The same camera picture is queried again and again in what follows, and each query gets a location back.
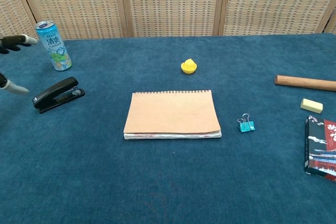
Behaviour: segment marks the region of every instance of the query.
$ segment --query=spiral notebook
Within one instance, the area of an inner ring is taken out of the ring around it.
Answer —
[[[221,136],[211,90],[132,94],[125,139]]]

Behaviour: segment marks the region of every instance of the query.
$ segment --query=black stapler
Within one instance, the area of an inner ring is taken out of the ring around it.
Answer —
[[[75,77],[69,77],[57,82],[50,88],[33,98],[33,105],[40,109],[40,114],[75,100],[85,95],[83,89],[77,88],[78,81]]]

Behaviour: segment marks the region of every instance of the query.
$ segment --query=wooden stick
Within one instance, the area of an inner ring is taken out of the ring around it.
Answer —
[[[277,85],[336,91],[336,81],[325,81],[292,76],[276,76],[274,83]]]

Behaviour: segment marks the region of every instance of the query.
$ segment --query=rio can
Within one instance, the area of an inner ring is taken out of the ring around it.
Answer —
[[[51,20],[42,21],[35,25],[35,30],[43,46],[48,51],[50,61],[55,70],[64,71],[71,68],[72,62],[56,24]]]

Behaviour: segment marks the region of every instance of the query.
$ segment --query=yellow toy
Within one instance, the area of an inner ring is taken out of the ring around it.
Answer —
[[[185,62],[181,64],[182,71],[191,74],[195,72],[197,65],[192,59],[187,59]]]

